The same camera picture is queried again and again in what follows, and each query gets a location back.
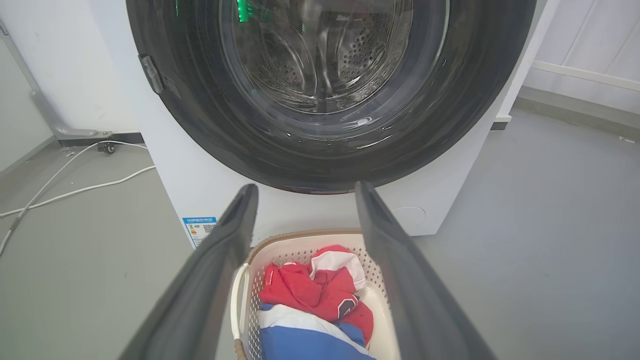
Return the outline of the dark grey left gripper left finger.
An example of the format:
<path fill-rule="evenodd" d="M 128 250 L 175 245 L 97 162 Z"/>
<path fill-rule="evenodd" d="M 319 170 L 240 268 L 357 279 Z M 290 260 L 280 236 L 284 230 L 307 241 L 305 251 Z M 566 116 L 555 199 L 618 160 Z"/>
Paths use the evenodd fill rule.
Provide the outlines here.
<path fill-rule="evenodd" d="M 215 360 L 234 274 L 249 255 L 258 203 L 255 184 L 237 192 L 119 360 Z"/>

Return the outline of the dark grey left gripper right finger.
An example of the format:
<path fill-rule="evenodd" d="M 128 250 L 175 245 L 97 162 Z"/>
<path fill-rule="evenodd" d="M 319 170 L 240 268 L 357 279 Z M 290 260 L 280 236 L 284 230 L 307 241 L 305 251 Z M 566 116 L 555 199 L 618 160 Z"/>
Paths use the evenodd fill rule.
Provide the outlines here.
<path fill-rule="evenodd" d="M 366 250 L 382 273 L 401 360 L 497 360 L 375 187 L 359 181 L 355 197 Z"/>

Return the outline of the white washing machine body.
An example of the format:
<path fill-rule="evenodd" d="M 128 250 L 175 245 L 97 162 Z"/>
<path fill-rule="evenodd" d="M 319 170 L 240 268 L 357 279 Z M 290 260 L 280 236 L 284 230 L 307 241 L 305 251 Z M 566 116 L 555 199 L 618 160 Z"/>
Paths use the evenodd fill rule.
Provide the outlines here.
<path fill-rule="evenodd" d="M 240 187 L 254 183 L 259 191 L 254 244 L 281 233 L 360 227 L 355 184 L 351 192 L 340 194 L 286 191 L 245 177 L 203 150 L 176 123 L 151 88 L 131 32 L 126 0 L 88 0 L 88 3 L 118 73 L 119 88 L 130 114 L 138 123 L 181 221 L 189 217 L 221 219 Z M 448 216 L 522 63 L 534 16 L 512 73 L 471 130 L 445 153 L 413 173 L 382 186 L 370 183 L 408 235 L 434 235 Z"/>

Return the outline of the black round washing machine door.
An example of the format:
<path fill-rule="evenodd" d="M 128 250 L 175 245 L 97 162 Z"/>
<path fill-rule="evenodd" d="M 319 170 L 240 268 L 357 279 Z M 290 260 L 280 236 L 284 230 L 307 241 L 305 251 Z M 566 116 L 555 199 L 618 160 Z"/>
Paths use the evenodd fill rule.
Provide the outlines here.
<path fill-rule="evenodd" d="M 514 70 L 537 0 L 126 0 L 151 89 L 236 173 L 302 194 L 443 155 Z"/>

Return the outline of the blue energy label sticker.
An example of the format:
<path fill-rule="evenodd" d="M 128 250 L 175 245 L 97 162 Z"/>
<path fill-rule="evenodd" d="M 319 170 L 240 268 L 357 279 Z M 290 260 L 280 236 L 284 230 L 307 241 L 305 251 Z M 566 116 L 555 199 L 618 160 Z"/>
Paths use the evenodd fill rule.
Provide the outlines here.
<path fill-rule="evenodd" d="M 197 248 L 217 225 L 217 218 L 214 216 L 182 218 L 182 221 L 194 248 Z"/>

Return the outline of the red and white garment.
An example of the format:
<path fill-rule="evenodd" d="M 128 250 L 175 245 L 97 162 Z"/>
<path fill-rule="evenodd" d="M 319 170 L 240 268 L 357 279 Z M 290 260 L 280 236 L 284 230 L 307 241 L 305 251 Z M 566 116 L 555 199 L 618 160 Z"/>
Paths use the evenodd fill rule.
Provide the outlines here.
<path fill-rule="evenodd" d="M 337 325 L 361 346 L 368 346 L 374 316 L 357 292 L 367 278 L 361 260 L 338 244 L 321 248 L 308 263 L 269 264 L 259 299 L 264 305 L 284 305 Z"/>

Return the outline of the cream perforated laundry basket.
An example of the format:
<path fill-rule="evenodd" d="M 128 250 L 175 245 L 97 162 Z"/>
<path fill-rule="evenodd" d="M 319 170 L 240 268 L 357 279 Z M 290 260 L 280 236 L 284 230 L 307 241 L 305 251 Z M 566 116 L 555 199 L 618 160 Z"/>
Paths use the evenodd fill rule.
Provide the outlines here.
<path fill-rule="evenodd" d="M 258 311 L 267 305 L 259 298 L 266 267 L 287 262 L 308 264 L 317 251 L 332 245 L 354 252 L 365 271 L 366 285 L 356 295 L 374 317 L 374 330 L 366 349 L 375 360 L 401 360 L 381 269 L 369 255 L 361 231 L 353 228 L 275 235 L 250 252 L 231 286 L 231 333 L 238 360 L 262 360 Z"/>

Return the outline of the blue and white garment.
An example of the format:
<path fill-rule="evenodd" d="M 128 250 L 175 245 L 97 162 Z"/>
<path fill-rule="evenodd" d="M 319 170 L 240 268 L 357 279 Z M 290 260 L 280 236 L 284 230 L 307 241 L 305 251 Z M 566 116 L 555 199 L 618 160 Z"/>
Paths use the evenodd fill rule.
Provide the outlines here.
<path fill-rule="evenodd" d="M 282 304 L 257 312 L 262 360 L 376 360 L 362 331 Z"/>

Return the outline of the grey metal stand leg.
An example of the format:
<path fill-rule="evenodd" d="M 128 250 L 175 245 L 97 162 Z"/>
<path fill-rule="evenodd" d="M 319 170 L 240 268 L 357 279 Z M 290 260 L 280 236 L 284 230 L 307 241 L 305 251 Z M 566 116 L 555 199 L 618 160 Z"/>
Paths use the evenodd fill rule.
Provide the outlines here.
<path fill-rule="evenodd" d="M 112 154 L 115 152 L 115 146 L 119 143 L 133 145 L 144 144 L 144 139 L 139 132 L 114 133 L 112 131 L 99 131 L 95 129 L 76 129 L 68 125 L 58 114 L 57 110 L 54 109 L 51 101 L 48 100 L 42 92 L 32 71 L 30 71 L 25 59 L 13 41 L 7 26 L 1 19 L 0 41 L 3 41 L 7 52 L 13 57 L 13 61 L 25 78 L 30 89 L 30 100 L 49 127 L 53 140 L 57 141 L 60 146 L 64 148 L 75 148 L 96 145 L 99 152 Z"/>

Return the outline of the white panel frame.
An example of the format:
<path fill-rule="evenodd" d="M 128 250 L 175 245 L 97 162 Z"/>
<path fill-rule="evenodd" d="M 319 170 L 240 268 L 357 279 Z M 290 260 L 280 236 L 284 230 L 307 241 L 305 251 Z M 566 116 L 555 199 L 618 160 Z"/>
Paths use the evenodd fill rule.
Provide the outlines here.
<path fill-rule="evenodd" d="M 516 106 L 640 132 L 640 0 L 537 0 L 494 129 L 506 127 Z"/>

